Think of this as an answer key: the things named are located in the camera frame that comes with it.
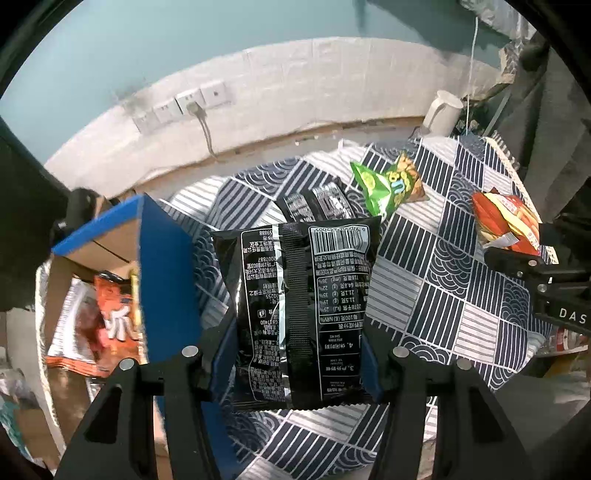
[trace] wall switch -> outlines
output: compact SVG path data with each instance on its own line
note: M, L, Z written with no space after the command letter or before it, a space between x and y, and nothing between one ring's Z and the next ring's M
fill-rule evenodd
M204 83L201 85L201 93L205 100L205 108L222 105L230 101L226 84L221 80Z

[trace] blue cardboard box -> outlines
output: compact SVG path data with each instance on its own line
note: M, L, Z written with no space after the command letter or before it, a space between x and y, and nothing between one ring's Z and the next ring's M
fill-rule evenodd
M148 195L134 196L107 210L57 244L52 253L44 315L47 347L73 275L92 281L95 272L108 270L125 278L131 267L139 269L139 302L148 360L159 362L187 345L198 344L201 324L191 238ZM74 400L80 393L69 394ZM56 407L60 427L71 430L63 432L66 441L81 419L66 418L75 410ZM203 412L222 477L231 478L238 464L220 408L217 404L203 404Z

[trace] black snack bag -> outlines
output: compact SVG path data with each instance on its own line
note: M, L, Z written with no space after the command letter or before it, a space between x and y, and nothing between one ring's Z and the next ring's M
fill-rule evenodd
M233 299L237 408L365 400L361 332L380 218L212 233Z
M336 177L324 185L292 193L275 203L288 222L355 218L345 196L345 184Z

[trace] teal wall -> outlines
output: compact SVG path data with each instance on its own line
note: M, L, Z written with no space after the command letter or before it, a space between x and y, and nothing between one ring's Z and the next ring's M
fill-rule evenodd
M456 0L85 0L27 59L0 116L45 163L117 98L215 56L331 36L469 55L473 30ZM475 57L498 66L507 41L480 24Z

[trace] black bracket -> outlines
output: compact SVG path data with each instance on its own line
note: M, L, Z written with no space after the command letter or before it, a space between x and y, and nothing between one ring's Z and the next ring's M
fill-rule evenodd
M202 355L188 346L171 359L138 365L122 360L80 422L56 480L157 480L153 401L164 396L170 464L176 480L220 479L196 388Z
M591 336L590 269L545 265L540 257L500 248L488 248L484 260L490 269L524 282L535 317Z
M389 403L387 424L370 479L417 477L428 397L437 397L433 480L534 477L530 460L493 393L470 361L427 362L403 346L392 349L384 332L363 327L363 384Z

